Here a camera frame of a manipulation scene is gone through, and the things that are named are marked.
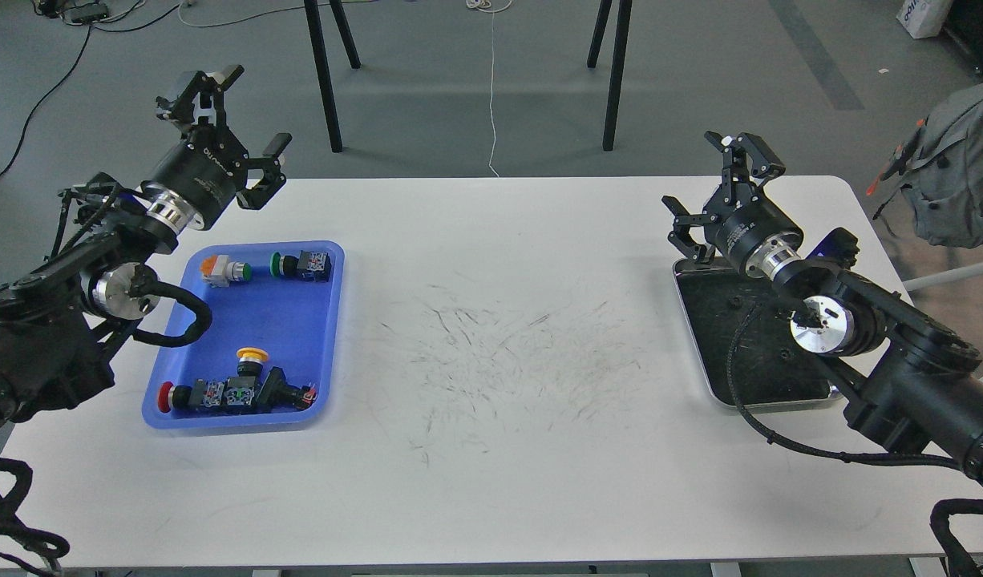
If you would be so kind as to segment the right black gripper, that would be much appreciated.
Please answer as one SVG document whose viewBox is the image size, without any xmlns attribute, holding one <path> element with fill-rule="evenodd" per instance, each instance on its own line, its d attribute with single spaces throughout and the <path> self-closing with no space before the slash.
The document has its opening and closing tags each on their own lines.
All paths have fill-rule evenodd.
<svg viewBox="0 0 983 577">
<path fill-rule="evenodd" d="M 803 244 L 802 229 L 773 201 L 763 198 L 764 186 L 783 176 L 786 164 L 758 135 L 707 131 L 704 138 L 723 158 L 720 184 L 704 209 L 720 212 L 692 215 L 678 198 L 664 195 L 661 203 L 674 216 L 668 241 L 694 263 L 707 265 L 723 255 L 737 273 L 774 279 L 785 265 L 802 259 L 797 253 Z M 725 219 L 725 211 L 733 212 Z M 704 244 L 693 240 L 694 227 L 704 229 Z"/>
</svg>

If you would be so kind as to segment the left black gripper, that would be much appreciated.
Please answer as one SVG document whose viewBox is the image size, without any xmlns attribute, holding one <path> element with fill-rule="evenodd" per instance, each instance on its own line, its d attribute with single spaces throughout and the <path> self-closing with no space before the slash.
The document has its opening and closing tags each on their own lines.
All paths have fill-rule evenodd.
<svg viewBox="0 0 983 577">
<path fill-rule="evenodd" d="M 156 99 L 156 116 L 179 129 L 184 142 L 236 142 L 228 127 L 225 92 L 245 73 L 242 65 L 206 73 L 180 75 L 168 95 Z M 148 215 L 175 233 L 187 227 L 209 230 L 236 197 L 239 208 L 260 211 L 284 186 L 282 153 L 293 136 L 279 132 L 263 155 L 226 168 L 209 147 L 178 143 L 142 183 L 148 194 Z M 260 179 L 249 186 L 249 174 Z"/>
</svg>

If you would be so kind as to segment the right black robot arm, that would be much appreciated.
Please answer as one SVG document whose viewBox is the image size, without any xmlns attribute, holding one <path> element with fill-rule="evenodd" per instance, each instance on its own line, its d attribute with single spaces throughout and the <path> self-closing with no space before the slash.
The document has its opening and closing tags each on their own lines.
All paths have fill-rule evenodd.
<svg viewBox="0 0 983 577">
<path fill-rule="evenodd" d="M 720 255 L 734 274 L 766 281 L 790 313 L 797 346 L 847 399 L 847 426 L 881 453 L 813 448 L 752 415 L 738 391 L 734 355 L 758 303 L 727 345 L 734 408 L 767 442 L 803 455 L 869 466 L 939 466 L 983 488 L 983 382 L 974 377 L 980 352 L 899 293 L 854 273 L 859 249 L 848 230 L 833 229 L 811 255 L 800 256 L 803 230 L 764 193 L 770 180 L 785 174 L 783 161 L 758 135 L 704 136 L 722 154 L 720 183 L 699 213 L 673 196 L 661 198 L 674 216 L 668 240 L 683 262 L 709 265 Z M 979 576 L 981 567 L 951 532 L 956 514 L 983 515 L 983 499 L 945 499 L 930 514 L 947 574 Z"/>
</svg>

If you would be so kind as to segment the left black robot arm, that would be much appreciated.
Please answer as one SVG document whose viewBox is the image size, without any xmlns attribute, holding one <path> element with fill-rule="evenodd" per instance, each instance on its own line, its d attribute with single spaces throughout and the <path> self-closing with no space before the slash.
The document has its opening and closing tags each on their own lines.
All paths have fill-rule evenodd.
<svg viewBox="0 0 983 577">
<path fill-rule="evenodd" d="M 111 359 L 129 340 L 183 347 L 212 324 L 212 310 L 148 259 L 173 252 L 188 228 L 209 230 L 231 202 L 258 211 L 285 184 L 291 135 L 252 157 L 225 117 L 225 92 L 243 72 L 187 72 L 157 99 L 180 139 L 139 187 L 97 174 L 60 191 L 51 253 L 0 285 L 0 429 L 111 388 Z"/>
</svg>

